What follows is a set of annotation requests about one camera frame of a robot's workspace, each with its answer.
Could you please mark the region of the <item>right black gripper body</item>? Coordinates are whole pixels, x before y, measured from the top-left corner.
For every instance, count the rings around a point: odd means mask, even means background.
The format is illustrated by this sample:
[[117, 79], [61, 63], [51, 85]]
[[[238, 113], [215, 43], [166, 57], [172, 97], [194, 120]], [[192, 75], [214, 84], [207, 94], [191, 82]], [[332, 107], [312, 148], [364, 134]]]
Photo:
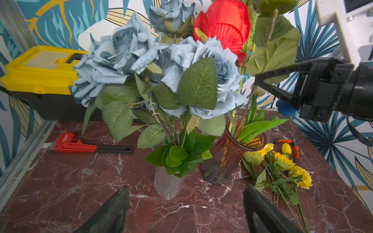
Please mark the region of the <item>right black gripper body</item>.
[[373, 65], [335, 58], [314, 59], [307, 76], [299, 117], [327, 122], [333, 112], [373, 120]]

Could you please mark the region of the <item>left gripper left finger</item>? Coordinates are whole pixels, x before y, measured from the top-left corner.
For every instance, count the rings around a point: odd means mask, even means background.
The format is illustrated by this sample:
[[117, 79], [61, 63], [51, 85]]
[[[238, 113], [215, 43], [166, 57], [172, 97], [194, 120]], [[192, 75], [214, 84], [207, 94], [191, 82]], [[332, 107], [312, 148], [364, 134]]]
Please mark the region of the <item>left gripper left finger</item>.
[[129, 189], [122, 186], [76, 233], [121, 233], [129, 209]]

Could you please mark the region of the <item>yellow marigold flower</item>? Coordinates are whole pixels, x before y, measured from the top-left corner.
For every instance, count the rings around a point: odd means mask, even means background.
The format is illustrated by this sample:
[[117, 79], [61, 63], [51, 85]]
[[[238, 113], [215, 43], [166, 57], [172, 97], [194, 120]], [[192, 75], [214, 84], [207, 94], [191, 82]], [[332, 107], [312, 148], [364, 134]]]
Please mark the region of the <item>yellow marigold flower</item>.
[[285, 170], [285, 173], [287, 175], [287, 183], [291, 190], [290, 203], [299, 207], [303, 225], [306, 232], [309, 233], [310, 230], [308, 228], [308, 224], [302, 210], [298, 190], [309, 190], [313, 186], [311, 175], [308, 171], [299, 166], [292, 166], [291, 168], [289, 168], [289, 170]]

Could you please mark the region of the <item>yellow tulip flower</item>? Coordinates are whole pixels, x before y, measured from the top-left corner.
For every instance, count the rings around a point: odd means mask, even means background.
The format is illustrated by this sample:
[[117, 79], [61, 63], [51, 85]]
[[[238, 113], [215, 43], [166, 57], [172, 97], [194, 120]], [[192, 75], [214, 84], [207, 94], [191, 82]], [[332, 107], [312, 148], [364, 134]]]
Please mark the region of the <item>yellow tulip flower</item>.
[[283, 143], [282, 145], [282, 153], [286, 155], [292, 154], [292, 149], [289, 143]]

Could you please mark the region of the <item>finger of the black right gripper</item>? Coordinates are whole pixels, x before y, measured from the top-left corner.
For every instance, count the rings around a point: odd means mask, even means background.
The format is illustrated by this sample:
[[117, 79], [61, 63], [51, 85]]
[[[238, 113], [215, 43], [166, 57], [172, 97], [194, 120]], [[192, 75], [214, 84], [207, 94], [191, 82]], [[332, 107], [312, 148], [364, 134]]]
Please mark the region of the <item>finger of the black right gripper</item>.
[[312, 71], [312, 62], [296, 63], [292, 66], [257, 74], [254, 84], [299, 110], [304, 89]]

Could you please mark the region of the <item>yellow sunflower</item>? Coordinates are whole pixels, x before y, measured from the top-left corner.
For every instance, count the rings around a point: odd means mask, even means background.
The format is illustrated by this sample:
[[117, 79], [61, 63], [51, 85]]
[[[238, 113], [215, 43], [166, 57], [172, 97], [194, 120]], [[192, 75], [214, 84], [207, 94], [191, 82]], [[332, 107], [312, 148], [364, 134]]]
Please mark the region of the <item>yellow sunflower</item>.
[[294, 166], [284, 154], [270, 151], [267, 154], [268, 165], [272, 176], [271, 189], [289, 205], [296, 205], [299, 200], [295, 197], [294, 178], [289, 176], [290, 168]]
[[265, 187], [270, 186], [270, 182], [268, 182], [267, 180], [266, 171], [268, 171], [272, 179], [274, 179], [275, 168], [273, 165], [270, 164], [270, 162], [266, 162], [265, 169], [262, 171], [261, 174], [258, 174], [256, 167], [262, 164], [267, 154], [272, 155], [273, 149], [274, 144], [269, 143], [266, 144], [261, 150], [245, 152], [242, 158], [244, 167], [248, 170], [253, 180], [256, 181], [256, 184], [254, 186], [255, 189], [260, 193], [263, 192], [263, 189]]

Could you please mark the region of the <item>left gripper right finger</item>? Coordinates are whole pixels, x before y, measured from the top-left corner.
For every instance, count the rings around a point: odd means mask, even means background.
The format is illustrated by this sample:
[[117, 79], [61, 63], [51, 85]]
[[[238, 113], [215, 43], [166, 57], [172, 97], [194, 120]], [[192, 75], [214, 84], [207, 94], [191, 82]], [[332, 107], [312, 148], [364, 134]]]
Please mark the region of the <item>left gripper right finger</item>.
[[301, 232], [251, 184], [244, 190], [243, 206], [251, 233]]

